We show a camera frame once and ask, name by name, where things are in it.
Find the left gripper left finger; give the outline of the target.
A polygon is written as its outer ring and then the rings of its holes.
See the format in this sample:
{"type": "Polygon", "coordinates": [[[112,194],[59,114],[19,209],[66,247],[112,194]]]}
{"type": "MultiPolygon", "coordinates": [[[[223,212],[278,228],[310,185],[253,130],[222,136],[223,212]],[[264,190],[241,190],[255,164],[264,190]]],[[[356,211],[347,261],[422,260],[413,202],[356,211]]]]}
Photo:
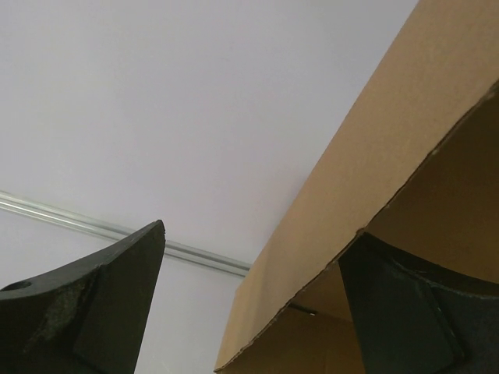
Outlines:
{"type": "Polygon", "coordinates": [[[161,263],[154,221],[55,270],[1,289],[3,373],[133,373],[161,263]]]}

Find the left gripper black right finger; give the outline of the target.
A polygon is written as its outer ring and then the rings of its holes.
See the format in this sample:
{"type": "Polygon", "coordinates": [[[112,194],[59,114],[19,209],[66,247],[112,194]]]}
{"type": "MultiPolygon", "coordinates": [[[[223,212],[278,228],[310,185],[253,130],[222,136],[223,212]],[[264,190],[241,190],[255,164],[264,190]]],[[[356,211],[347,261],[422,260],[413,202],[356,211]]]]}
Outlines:
{"type": "Polygon", "coordinates": [[[368,373],[496,373],[498,285],[370,234],[340,257],[368,373]]]}

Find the cardboard box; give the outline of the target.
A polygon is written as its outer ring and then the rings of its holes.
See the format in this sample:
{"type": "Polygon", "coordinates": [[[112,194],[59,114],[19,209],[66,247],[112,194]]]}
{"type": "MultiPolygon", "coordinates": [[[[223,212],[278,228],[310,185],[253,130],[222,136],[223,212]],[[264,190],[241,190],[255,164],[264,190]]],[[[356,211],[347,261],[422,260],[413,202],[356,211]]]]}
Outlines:
{"type": "Polygon", "coordinates": [[[235,293],[217,373],[368,373],[362,234],[498,285],[498,4],[418,2],[235,293]]]}

